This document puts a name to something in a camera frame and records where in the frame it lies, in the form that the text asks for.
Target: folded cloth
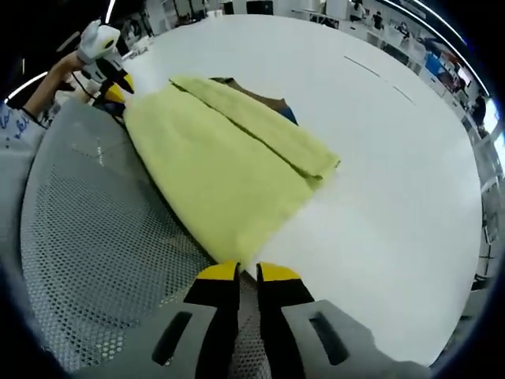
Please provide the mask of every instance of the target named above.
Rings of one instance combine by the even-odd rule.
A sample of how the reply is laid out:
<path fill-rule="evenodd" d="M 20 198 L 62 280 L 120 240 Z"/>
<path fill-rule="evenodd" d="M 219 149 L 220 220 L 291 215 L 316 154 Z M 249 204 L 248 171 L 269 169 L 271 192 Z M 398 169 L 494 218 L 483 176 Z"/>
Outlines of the folded cloth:
<path fill-rule="evenodd" d="M 302 128 L 211 80 L 175 77 L 131 103 L 125 124 L 189 232 L 243 268 L 339 164 Z"/>

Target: round table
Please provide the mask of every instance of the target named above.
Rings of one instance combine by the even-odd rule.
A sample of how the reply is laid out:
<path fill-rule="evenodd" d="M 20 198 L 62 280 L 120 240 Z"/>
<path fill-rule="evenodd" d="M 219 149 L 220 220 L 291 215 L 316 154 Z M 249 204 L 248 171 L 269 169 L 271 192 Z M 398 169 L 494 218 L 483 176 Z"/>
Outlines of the round table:
<path fill-rule="evenodd" d="M 285 98 L 342 163 L 255 262 L 300 273 L 392 358 L 436 359 L 477 267 L 481 193 L 463 125 L 415 73 L 332 28 L 257 15 L 170 31 L 125 69 L 135 96 L 183 73 Z"/>

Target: yellow cloth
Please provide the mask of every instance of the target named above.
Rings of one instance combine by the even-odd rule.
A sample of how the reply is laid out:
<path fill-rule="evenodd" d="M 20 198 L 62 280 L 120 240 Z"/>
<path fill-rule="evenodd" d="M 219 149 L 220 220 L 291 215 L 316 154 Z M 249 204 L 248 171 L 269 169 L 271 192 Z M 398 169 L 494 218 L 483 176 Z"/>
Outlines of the yellow cloth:
<path fill-rule="evenodd" d="M 189 232 L 216 261 L 232 259 L 244 268 L 339 158 L 282 115 L 224 84 L 172 81 L 130 104 L 126 127 Z"/>

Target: mesh panel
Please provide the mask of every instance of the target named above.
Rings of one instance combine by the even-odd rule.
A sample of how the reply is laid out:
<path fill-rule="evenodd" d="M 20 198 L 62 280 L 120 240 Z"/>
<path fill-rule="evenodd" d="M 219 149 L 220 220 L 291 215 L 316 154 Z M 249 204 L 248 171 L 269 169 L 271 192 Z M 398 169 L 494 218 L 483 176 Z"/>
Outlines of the mesh panel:
<path fill-rule="evenodd" d="M 114 358 L 128 328 L 182 301 L 211 264 L 150 183 L 127 134 L 76 103 L 62 109 L 33 164 L 21 254 L 47 346 L 68 371 Z M 248 283 L 239 328 L 230 376 L 270 377 Z"/>

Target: desk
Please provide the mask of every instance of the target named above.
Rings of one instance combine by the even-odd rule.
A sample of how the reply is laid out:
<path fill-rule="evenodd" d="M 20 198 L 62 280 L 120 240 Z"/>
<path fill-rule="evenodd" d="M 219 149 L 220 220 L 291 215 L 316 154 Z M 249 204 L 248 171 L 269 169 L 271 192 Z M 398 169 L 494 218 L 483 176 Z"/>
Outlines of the desk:
<path fill-rule="evenodd" d="M 285 98 L 342 163 L 256 261 L 299 272 L 316 299 L 370 328 L 392 358 L 433 362 L 468 297 L 482 220 L 473 150 L 441 98 L 370 44 L 287 17 L 177 28 L 125 69 L 136 96 L 184 73 Z"/>

